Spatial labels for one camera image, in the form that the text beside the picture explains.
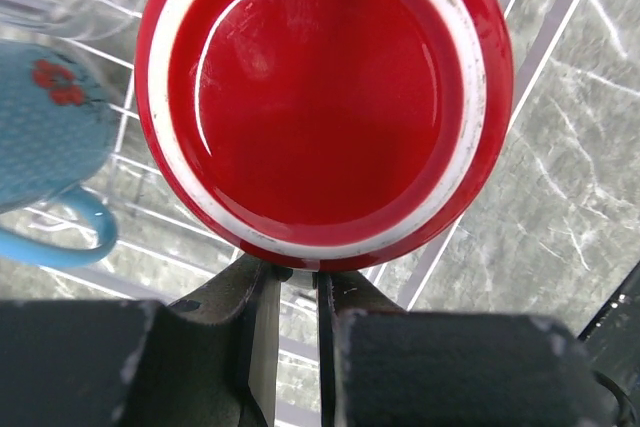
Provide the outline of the red mug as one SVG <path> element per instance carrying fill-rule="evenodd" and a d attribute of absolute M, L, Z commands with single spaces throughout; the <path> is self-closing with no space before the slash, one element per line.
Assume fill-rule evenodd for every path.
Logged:
<path fill-rule="evenodd" d="M 145 140 L 178 198 L 263 260 L 349 271 L 451 225 L 514 94 L 498 0 L 148 0 Z"/>

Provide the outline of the light blue floral mug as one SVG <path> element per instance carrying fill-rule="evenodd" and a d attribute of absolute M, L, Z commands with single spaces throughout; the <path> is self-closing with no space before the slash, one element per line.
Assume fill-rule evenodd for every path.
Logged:
<path fill-rule="evenodd" d="M 116 220 L 82 184 L 112 153 L 119 120 L 90 70 L 39 44 L 1 43 L 1 210 L 41 201 L 74 210 L 97 234 L 94 247 L 62 247 L 1 231 L 4 257 L 66 269 L 98 262 L 118 239 Z"/>

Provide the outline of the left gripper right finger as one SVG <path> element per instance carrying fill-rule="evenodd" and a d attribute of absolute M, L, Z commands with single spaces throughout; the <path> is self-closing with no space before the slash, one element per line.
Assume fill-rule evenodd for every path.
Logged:
<path fill-rule="evenodd" d="M 631 426 L 629 395 L 557 319 L 406 311 L 357 272 L 315 277 L 325 426 Z"/>

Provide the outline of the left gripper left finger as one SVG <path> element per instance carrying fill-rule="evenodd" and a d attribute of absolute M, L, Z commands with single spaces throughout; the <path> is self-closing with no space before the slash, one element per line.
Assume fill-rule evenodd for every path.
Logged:
<path fill-rule="evenodd" d="M 241 259 L 165 305 L 6 300 L 5 426 L 270 426 L 279 283 Z"/>

